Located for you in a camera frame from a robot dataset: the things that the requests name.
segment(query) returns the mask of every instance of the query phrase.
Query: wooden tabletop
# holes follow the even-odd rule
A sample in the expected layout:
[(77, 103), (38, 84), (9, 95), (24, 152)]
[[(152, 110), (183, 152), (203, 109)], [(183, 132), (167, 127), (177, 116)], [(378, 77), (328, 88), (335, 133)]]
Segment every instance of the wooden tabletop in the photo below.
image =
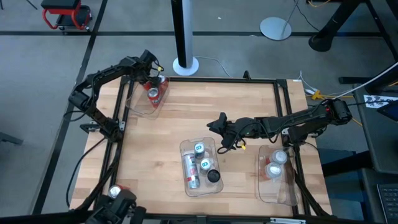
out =
[[(287, 83), (293, 112), (307, 109), (302, 83), (297, 80), (288, 80)], [(98, 108), (106, 116), (112, 116), (118, 88), (119, 80), (114, 80), (101, 89)], [(220, 147), (221, 136), (206, 127), (207, 123), (218, 119), (220, 112), (225, 112), (233, 121), (242, 117), (277, 116), (273, 86), (170, 82), (169, 88), (169, 96), (156, 120), (138, 118), (130, 113), (117, 184), (130, 187), (138, 197), (137, 204), (146, 207), (148, 213), (292, 216), (291, 207), (264, 203), (256, 198), (255, 161), (258, 150), (265, 144), (281, 146), (280, 138), (276, 144), (266, 139), (247, 139), (245, 151), (241, 149), (218, 155), (224, 182), (220, 193), (189, 197), (184, 190), (180, 143), (209, 136), (216, 141), (216, 148)], [(286, 114), (282, 89), (280, 97)], [(101, 138), (100, 133), (91, 133), (85, 150)], [(315, 144), (313, 139), (307, 141)], [(104, 141), (81, 163), (71, 208), (79, 206), (97, 184), (105, 147)], [(308, 144), (301, 146), (300, 152), (309, 191), (323, 209), (331, 213), (318, 152)], [(299, 211), (303, 213), (301, 194), (297, 196)]]

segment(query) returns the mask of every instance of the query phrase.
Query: gray floor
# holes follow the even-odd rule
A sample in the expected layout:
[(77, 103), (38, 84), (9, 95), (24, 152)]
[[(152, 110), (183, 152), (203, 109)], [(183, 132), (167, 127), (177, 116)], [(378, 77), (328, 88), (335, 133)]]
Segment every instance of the gray floor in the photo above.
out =
[[(40, 7), (40, 0), (32, 2)], [(0, 11), (0, 31), (50, 30), (41, 18), (41, 9), (34, 10), (24, 0), (3, 0), (3, 4), (5, 10)], [(93, 10), (93, 25), (101, 1), (83, 0), (83, 4)], [(384, 2), (374, 4), (395, 41), (397, 26), (393, 15)], [(253, 0), (250, 3), (194, 0), (193, 5), (195, 31), (257, 32), (264, 18), (286, 18), (293, 8), (293, 0)], [(303, 1), (299, 5), (318, 28), (322, 28), (338, 7), (337, 3), (329, 3), (314, 9)], [(314, 32), (298, 10), (290, 23), (295, 32)], [(108, 1), (99, 30), (173, 30), (170, 4), (163, 0)], [(367, 7), (361, 5), (341, 31), (377, 32), (377, 27)], [(0, 115), (0, 131), (24, 140), (22, 146), (0, 143), (0, 170), (3, 171), (0, 174), (0, 216), (27, 214), (31, 209), (88, 39), (0, 36), (0, 107), (4, 108)], [(174, 37), (162, 36), (97, 37), (86, 74), (118, 63), (127, 55), (138, 56), (144, 49), (159, 58), (166, 75), (175, 75), (171, 67), (177, 56)], [(194, 53), (218, 58), (234, 77), (241, 77), (245, 70), (249, 70), (256, 78), (297, 78), (302, 71), (304, 79), (323, 93), (349, 89), (350, 86), (338, 84), (340, 76), (371, 77), (394, 61), (382, 38), (338, 37), (330, 51), (321, 53), (308, 46), (308, 37), (290, 37), (281, 42), (265, 37), (194, 37)], [(200, 59), (196, 76), (224, 77), (225, 74), (216, 62)], [(355, 107), (352, 111), (359, 120)], [(86, 134), (78, 125), (87, 121), (85, 118), (70, 125), (44, 206), (45, 213), (67, 210), (67, 183), (86, 140)], [(324, 149), (356, 152), (367, 149), (363, 130), (355, 123), (330, 126), (317, 143)], [(340, 203), (344, 202), (337, 201), (332, 205), (340, 207)]]

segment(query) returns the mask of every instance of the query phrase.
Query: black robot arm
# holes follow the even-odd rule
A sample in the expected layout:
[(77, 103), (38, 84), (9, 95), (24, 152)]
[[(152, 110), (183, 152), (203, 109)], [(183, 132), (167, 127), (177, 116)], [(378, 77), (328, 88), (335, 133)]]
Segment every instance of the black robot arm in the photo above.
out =
[(278, 136), (283, 129), (289, 128), (291, 142), (302, 141), (307, 135), (314, 133), (328, 124), (342, 125), (348, 123), (352, 118), (345, 101), (324, 100), (320, 104), (307, 110), (299, 111), (283, 117), (260, 117), (260, 118), (239, 118), (233, 123), (227, 121), (225, 113), (221, 113), (218, 120), (208, 123), (210, 131), (223, 137), (222, 148), (228, 152), (236, 149), (237, 143), (244, 138), (271, 138)]
[[(89, 74), (81, 83), (75, 85), (69, 96), (69, 102), (97, 122), (100, 133), (107, 139), (118, 142), (121, 140), (118, 122), (106, 117), (96, 107), (100, 89), (105, 83), (123, 75), (127, 75), (131, 80), (137, 81), (141, 85), (151, 82), (152, 86), (159, 86), (160, 78), (150, 77), (152, 63), (160, 66), (155, 55), (145, 50), (140, 57), (126, 57), (115, 66)], [(91, 95), (89, 96), (83, 90), (90, 88)]]

